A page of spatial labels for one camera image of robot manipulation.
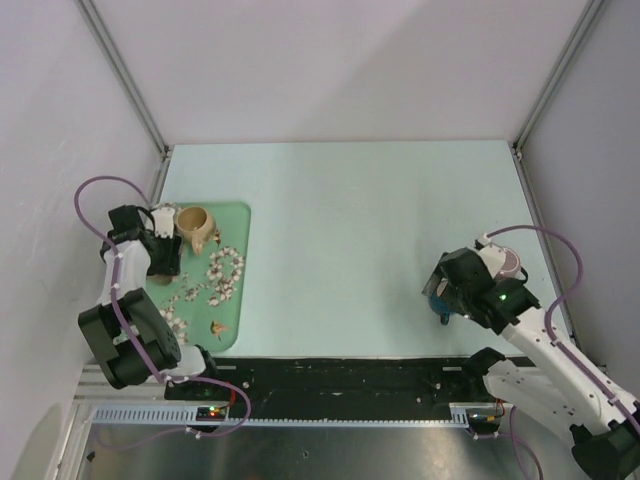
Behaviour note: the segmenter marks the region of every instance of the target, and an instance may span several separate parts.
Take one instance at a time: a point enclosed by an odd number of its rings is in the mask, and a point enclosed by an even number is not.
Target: white wall
[[[97,0],[170,143],[513,139],[586,0]]]
[[[542,215],[585,262],[570,302],[587,353],[640,396],[640,2],[615,0],[524,148]],[[564,276],[571,255],[557,248]]]
[[[0,478],[39,479],[89,358],[77,314],[104,270],[73,192],[99,173],[148,190],[158,159],[72,1],[1,9]],[[131,200],[109,185],[84,204],[104,228],[106,210]]]

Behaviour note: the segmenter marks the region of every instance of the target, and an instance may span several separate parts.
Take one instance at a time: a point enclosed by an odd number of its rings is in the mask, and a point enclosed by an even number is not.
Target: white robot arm
[[[467,371],[481,377],[492,396],[573,446],[575,460],[591,478],[625,478],[640,466],[640,404],[553,326],[526,280],[516,253],[484,235],[473,249],[443,254],[423,293],[443,324],[450,314],[460,314],[502,336],[536,365],[519,368],[490,348],[473,355]]]

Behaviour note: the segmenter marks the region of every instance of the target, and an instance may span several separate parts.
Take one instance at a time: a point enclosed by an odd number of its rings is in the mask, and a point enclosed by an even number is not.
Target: tan mug
[[[204,244],[213,237],[216,221],[202,207],[187,207],[178,212],[176,227],[185,241],[191,243],[193,253],[200,255]]]

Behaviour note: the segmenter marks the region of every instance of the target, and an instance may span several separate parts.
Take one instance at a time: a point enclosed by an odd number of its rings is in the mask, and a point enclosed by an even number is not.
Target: light green table surface
[[[225,355],[518,353],[469,320],[440,325],[420,293],[443,251],[532,222],[504,141],[179,145],[162,200],[251,208],[240,329]],[[500,240],[550,304],[537,236]]]

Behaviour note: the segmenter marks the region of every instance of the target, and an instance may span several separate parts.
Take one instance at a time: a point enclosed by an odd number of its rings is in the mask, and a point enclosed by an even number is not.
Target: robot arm
[[[475,249],[444,254],[423,293],[443,324],[452,313],[463,315],[505,338],[538,367],[530,372],[493,349],[481,350],[465,370],[481,377],[491,395],[516,405],[572,445],[574,458],[591,478],[624,478],[640,466],[640,438],[618,405],[640,419],[639,404],[556,327],[558,338],[551,340],[545,310],[525,287],[526,276],[517,278],[520,270],[515,252],[485,236]],[[615,399],[558,348],[560,342]]]
[[[140,213],[148,217],[147,225]],[[156,368],[178,379],[202,373],[212,362],[198,346],[178,345],[175,335],[145,291],[146,278],[180,273],[182,237],[174,232],[172,208],[146,211],[124,205],[109,212],[109,238],[118,246],[120,268],[116,299],[125,320]],[[139,385],[151,372],[123,332],[111,304],[115,254],[104,244],[107,265],[98,304],[78,316],[78,324],[109,383],[117,388]]]

